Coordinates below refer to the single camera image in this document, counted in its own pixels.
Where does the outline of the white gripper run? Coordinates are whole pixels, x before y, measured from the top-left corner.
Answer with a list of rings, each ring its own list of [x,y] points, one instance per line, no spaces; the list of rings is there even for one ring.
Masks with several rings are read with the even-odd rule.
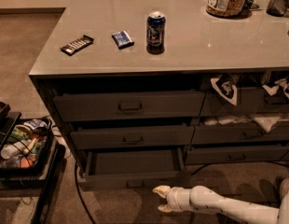
[[[153,192],[158,194],[161,198],[167,197],[168,204],[161,204],[158,207],[160,212],[170,213],[192,211],[193,208],[190,204],[190,191],[191,189],[184,188],[171,188],[170,186],[161,185],[153,188]]]

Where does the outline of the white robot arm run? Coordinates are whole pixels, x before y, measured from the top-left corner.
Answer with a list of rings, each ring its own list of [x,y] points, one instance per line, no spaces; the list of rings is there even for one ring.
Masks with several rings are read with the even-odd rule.
[[[204,186],[184,189],[161,185],[153,188],[153,192],[167,201],[158,207],[165,213],[222,214],[240,224],[289,224],[289,178],[280,185],[279,208],[224,197]]]

